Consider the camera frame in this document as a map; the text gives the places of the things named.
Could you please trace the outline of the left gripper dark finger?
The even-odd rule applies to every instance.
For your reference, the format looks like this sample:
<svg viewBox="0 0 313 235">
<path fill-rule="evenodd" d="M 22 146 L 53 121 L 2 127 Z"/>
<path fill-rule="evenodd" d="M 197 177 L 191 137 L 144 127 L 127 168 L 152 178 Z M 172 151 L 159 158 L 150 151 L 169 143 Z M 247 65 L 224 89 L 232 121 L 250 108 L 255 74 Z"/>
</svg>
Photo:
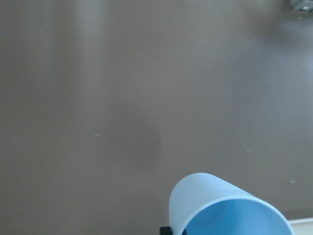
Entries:
<svg viewBox="0 0 313 235">
<path fill-rule="evenodd" d="M 172 228 L 169 226 L 160 227 L 159 234 L 160 235 L 172 235 Z"/>
</svg>

